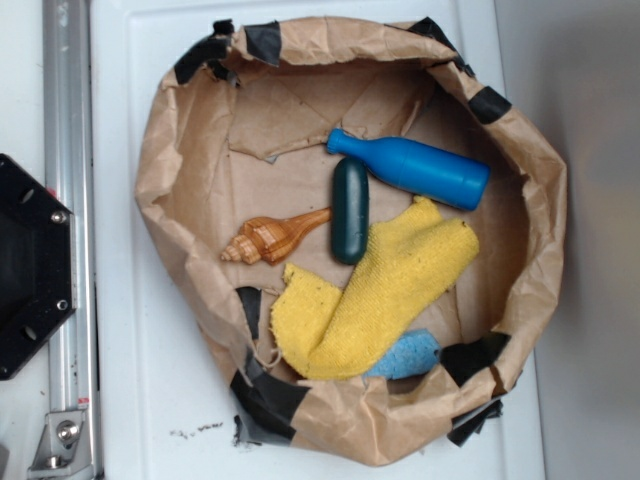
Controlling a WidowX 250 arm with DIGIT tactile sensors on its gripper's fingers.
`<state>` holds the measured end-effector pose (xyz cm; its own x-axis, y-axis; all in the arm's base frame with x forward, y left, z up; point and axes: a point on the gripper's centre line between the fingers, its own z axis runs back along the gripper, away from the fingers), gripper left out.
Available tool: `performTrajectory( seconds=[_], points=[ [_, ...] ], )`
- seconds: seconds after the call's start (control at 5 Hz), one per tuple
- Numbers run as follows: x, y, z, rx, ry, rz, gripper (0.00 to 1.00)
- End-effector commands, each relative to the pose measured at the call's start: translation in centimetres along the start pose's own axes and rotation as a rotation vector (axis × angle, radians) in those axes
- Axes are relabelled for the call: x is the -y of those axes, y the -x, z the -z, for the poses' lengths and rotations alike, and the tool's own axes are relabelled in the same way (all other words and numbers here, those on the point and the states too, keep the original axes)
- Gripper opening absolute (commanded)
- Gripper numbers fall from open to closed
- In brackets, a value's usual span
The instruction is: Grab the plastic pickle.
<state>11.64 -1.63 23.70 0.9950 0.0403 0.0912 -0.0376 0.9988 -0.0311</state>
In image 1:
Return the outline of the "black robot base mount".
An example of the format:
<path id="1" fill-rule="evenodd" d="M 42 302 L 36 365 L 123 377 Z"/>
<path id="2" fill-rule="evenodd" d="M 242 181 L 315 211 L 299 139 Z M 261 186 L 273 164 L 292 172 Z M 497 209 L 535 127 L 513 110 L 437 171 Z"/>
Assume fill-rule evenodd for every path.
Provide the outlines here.
<path id="1" fill-rule="evenodd" d="M 1 156 L 1 379 L 8 381 L 74 313 L 73 213 Z"/>

